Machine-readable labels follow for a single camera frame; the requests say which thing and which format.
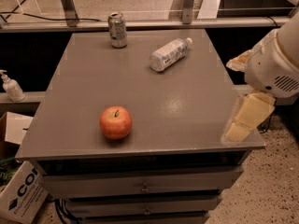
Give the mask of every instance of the soda can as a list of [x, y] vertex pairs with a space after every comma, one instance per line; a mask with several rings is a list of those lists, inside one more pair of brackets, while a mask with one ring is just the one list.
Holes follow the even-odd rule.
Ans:
[[114, 48], [127, 46], [127, 31], [121, 12], [112, 12], [108, 17], [111, 45]]

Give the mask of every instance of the red apple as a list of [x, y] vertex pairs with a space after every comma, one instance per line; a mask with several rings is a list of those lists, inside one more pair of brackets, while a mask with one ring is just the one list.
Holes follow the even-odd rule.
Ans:
[[122, 106], [111, 106], [104, 110], [100, 117], [100, 128], [109, 139], [124, 138], [131, 131], [131, 127], [131, 115]]

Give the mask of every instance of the white bottle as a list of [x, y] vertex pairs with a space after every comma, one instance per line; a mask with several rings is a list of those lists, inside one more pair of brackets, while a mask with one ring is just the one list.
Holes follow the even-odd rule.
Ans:
[[191, 38], [177, 38], [150, 55], [150, 66], [153, 70], [161, 72], [180, 58], [187, 55], [188, 47], [192, 44]]
[[22, 91], [18, 82], [5, 75], [5, 70], [0, 70], [3, 80], [3, 89], [7, 92], [9, 98], [13, 101], [21, 101], [25, 98], [25, 93]]

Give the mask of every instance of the drawer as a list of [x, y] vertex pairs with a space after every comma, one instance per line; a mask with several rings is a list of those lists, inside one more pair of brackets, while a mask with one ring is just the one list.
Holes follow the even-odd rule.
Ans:
[[240, 166], [104, 175], [44, 176], [41, 185], [54, 198], [72, 199], [162, 192], [228, 189]]
[[221, 202], [221, 196], [203, 195], [202, 192], [193, 191], [99, 198], [97, 201], [86, 200], [88, 199], [84, 202], [69, 202], [66, 207], [75, 217], [83, 218], [150, 216], [213, 210]]
[[204, 224], [207, 213], [152, 215], [149, 217], [100, 217], [83, 219], [83, 224]]

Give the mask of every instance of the gray tabletop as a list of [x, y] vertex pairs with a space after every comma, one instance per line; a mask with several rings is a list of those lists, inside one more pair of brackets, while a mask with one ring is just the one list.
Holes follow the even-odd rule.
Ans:
[[[162, 73], [150, 54], [175, 38], [191, 37], [187, 56]], [[188, 153], [264, 147], [258, 132], [241, 143], [222, 135], [237, 91], [206, 31], [128, 32], [113, 49], [108, 33], [73, 34], [36, 111], [20, 160]], [[99, 117], [111, 105], [132, 115], [132, 131], [110, 141]]]

